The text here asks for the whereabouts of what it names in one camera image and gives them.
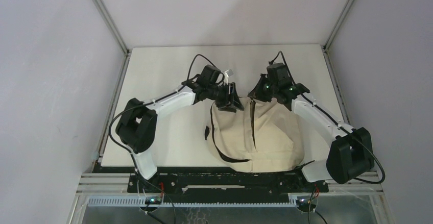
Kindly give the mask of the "cream canvas student bag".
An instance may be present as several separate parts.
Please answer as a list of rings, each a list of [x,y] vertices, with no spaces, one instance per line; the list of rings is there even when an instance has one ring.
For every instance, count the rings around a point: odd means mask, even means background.
[[[299,116],[276,99],[240,101],[244,109],[236,112],[211,105],[205,129],[210,153],[237,172],[283,172],[300,165],[305,152]]]

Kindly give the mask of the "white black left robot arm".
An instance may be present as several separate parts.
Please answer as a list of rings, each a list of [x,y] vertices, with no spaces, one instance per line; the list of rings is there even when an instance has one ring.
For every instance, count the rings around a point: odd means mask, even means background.
[[[117,124],[115,132],[120,138],[117,145],[130,154],[135,172],[141,176],[139,183],[142,188],[152,192],[160,184],[159,177],[155,175],[157,166],[149,151],[159,119],[206,99],[214,101],[220,111],[235,113],[244,110],[235,83],[229,81],[232,75],[230,69],[222,72],[206,65],[200,74],[183,81],[166,95],[148,102],[130,99],[124,111],[113,118],[112,122]]]

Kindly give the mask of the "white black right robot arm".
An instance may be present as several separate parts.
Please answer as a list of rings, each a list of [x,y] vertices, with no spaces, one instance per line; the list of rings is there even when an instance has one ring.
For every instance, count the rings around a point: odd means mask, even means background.
[[[262,102],[276,99],[313,126],[329,145],[327,159],[303,166],[302,173],[295,177],[299,190],[309,191],[317,181],[322,180],[345,184],[375,166],[369,131],[365,128],[355,129],[322,108],[307,87],[294,82],[285,64],[269,65],[267,73],[260,75],[248,96]]]

